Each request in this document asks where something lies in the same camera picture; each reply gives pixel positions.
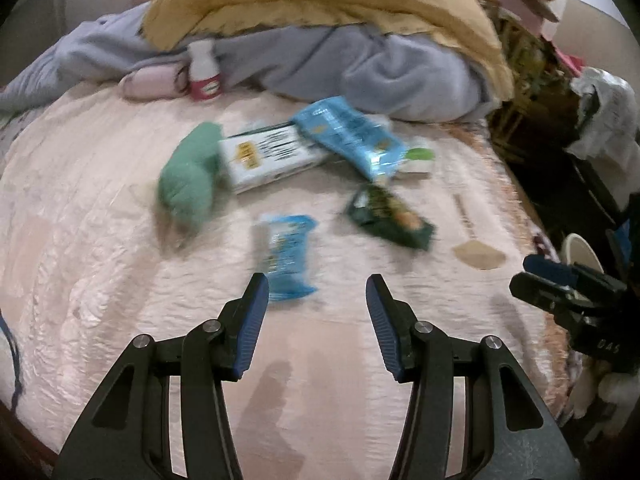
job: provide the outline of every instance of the green snack bag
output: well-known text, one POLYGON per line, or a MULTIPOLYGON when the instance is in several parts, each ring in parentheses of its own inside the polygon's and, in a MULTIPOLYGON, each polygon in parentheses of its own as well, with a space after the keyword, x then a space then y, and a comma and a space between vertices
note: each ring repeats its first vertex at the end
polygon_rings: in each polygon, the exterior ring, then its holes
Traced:
POLYGON ((386 189, 367 184, 355 194, 347 214, 364 230, 396 244, 429 250, 434 226, 386 189))
POLYGON ((211 215, 221 139, 219 124, 199 124, 160 172, 158 200, 182 228, 196 232, 211 215))

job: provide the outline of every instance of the red bottle label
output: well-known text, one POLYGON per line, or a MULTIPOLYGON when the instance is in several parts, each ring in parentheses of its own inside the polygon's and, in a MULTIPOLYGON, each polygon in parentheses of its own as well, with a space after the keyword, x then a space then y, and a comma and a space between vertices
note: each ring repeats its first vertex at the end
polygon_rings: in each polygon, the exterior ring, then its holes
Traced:
POLYGON ((191 97, 195 101, 215 99, 222 94, 220 74, 203 81, 191 81, 191 97))

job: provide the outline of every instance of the blue cable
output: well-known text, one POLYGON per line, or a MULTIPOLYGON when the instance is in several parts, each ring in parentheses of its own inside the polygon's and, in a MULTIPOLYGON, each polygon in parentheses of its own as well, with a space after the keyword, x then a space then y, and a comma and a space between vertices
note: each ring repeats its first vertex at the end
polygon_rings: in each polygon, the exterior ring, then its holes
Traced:
POLYGON ((11 350, 11 359, 14 362, 15 386, 14 394, 11 397, 11 413, 15 415, 15 410, 18 407, 18 399, 20 399, 20 396, 22 395, 22 383, 20 382, 20 351, 18 350, 18 343, 16 343, 15 337, 11 333, 11 330, 9 330, 9 326, 4 320, 4 317, 2 317, 1 312, 0 330, 2 330, 6 341, 9 343, 9 350, 11 350))

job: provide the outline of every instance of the yellow blanket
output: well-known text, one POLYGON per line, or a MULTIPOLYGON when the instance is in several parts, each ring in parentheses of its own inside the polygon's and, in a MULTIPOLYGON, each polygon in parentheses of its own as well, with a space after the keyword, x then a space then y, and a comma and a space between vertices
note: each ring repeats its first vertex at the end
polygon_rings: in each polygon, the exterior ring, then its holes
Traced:
POLYGON ((152 0, 145 37, 161 50, 184 36, 230 36, 259 25, 373 23, 385 34, 426 32, 479 63, 501 100, 513 96, 513 79, 500 41, 476 0, 152 0))

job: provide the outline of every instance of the blue blanket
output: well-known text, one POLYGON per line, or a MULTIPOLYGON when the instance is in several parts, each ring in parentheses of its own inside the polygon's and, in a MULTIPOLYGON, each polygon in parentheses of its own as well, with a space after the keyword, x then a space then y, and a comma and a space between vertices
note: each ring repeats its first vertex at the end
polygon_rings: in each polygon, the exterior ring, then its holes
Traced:
MULTIPOLYGON (((50 104, 83 80, 119 80, 143 66, 188 60, 194 38, 158 52, 140 35, 147 7, 81 23, 9 83, 0 110, 50 104)), ((216 55, 226 89, 253 84, 309 102, 343 95, 364 112, 425 122, 473 121, 498 105, 479 66, 426 34, 290 26, 218 38, 216 55)))

